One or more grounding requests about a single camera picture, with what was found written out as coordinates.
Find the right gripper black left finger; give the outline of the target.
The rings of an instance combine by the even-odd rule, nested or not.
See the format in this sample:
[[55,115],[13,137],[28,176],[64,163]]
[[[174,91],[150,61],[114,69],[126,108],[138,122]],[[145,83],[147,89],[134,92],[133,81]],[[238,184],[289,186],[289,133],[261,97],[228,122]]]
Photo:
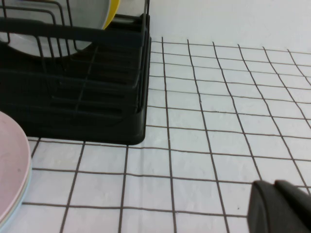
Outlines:
[[247,213],[251,233],[309,233],[311,220],[301,219],[277,190],[275,183],[252,183]]

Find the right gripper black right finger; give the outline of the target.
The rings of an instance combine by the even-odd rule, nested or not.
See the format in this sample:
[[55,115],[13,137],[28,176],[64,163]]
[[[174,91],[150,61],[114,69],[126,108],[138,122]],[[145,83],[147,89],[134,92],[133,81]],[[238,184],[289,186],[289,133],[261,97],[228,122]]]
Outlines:
[[286,201],[301,219],[311,219],[310,195],[285,180],[275,181],[275,187],[284,196]]

